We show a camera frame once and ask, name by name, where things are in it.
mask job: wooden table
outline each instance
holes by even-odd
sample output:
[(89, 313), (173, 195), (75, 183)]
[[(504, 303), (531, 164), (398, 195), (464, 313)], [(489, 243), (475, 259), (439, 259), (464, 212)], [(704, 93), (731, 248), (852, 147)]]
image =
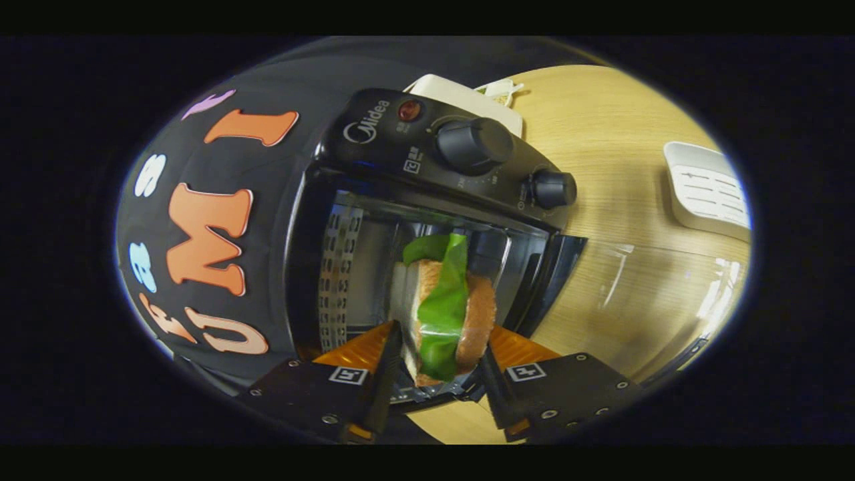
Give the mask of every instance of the wooden table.
[[(644, 381), (700, 336), (714, 337), (740, 299), (751, 246), (677, 222), (663, 155), (672, 140), (722, 149), (667, 98), (613, 68), (512, 78), (525, 84), (512, 105), (523, 138), (576, 179), (565, 234), (589, 239), (532, 340), (562, 355), (591, 353)], [(441, 442), (504, 443), (486, 397), (409, 416)]]

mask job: green lettuce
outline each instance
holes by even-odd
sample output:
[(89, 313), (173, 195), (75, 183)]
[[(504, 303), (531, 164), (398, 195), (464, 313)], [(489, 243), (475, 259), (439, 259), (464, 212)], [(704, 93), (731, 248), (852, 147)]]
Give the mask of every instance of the green lettuce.
[(422, 370), (438, 381), (452, 381), (457, 374), (460, 342), (469, 286), (466, 283), (465, 235), (427, 235), (404, 248), (404, 262), (429, 258), (442, 262), (439, 282), (418, 309), (422, 322)]

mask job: black knob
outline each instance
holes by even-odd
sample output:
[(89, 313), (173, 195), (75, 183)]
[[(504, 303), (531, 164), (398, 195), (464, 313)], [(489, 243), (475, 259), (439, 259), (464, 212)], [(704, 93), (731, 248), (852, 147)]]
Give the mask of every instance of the black knob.
[(464, 175), (486, 174), (508, 162), (514, 153), (514, 138), (508, 129), (484, 117), (443, 124), (436, 145), (451, 168)]
[(564, 172), (538, 170), (532, 176), (534, 202), (544, 209), (572, 205), (576, 201), (576, 181)]

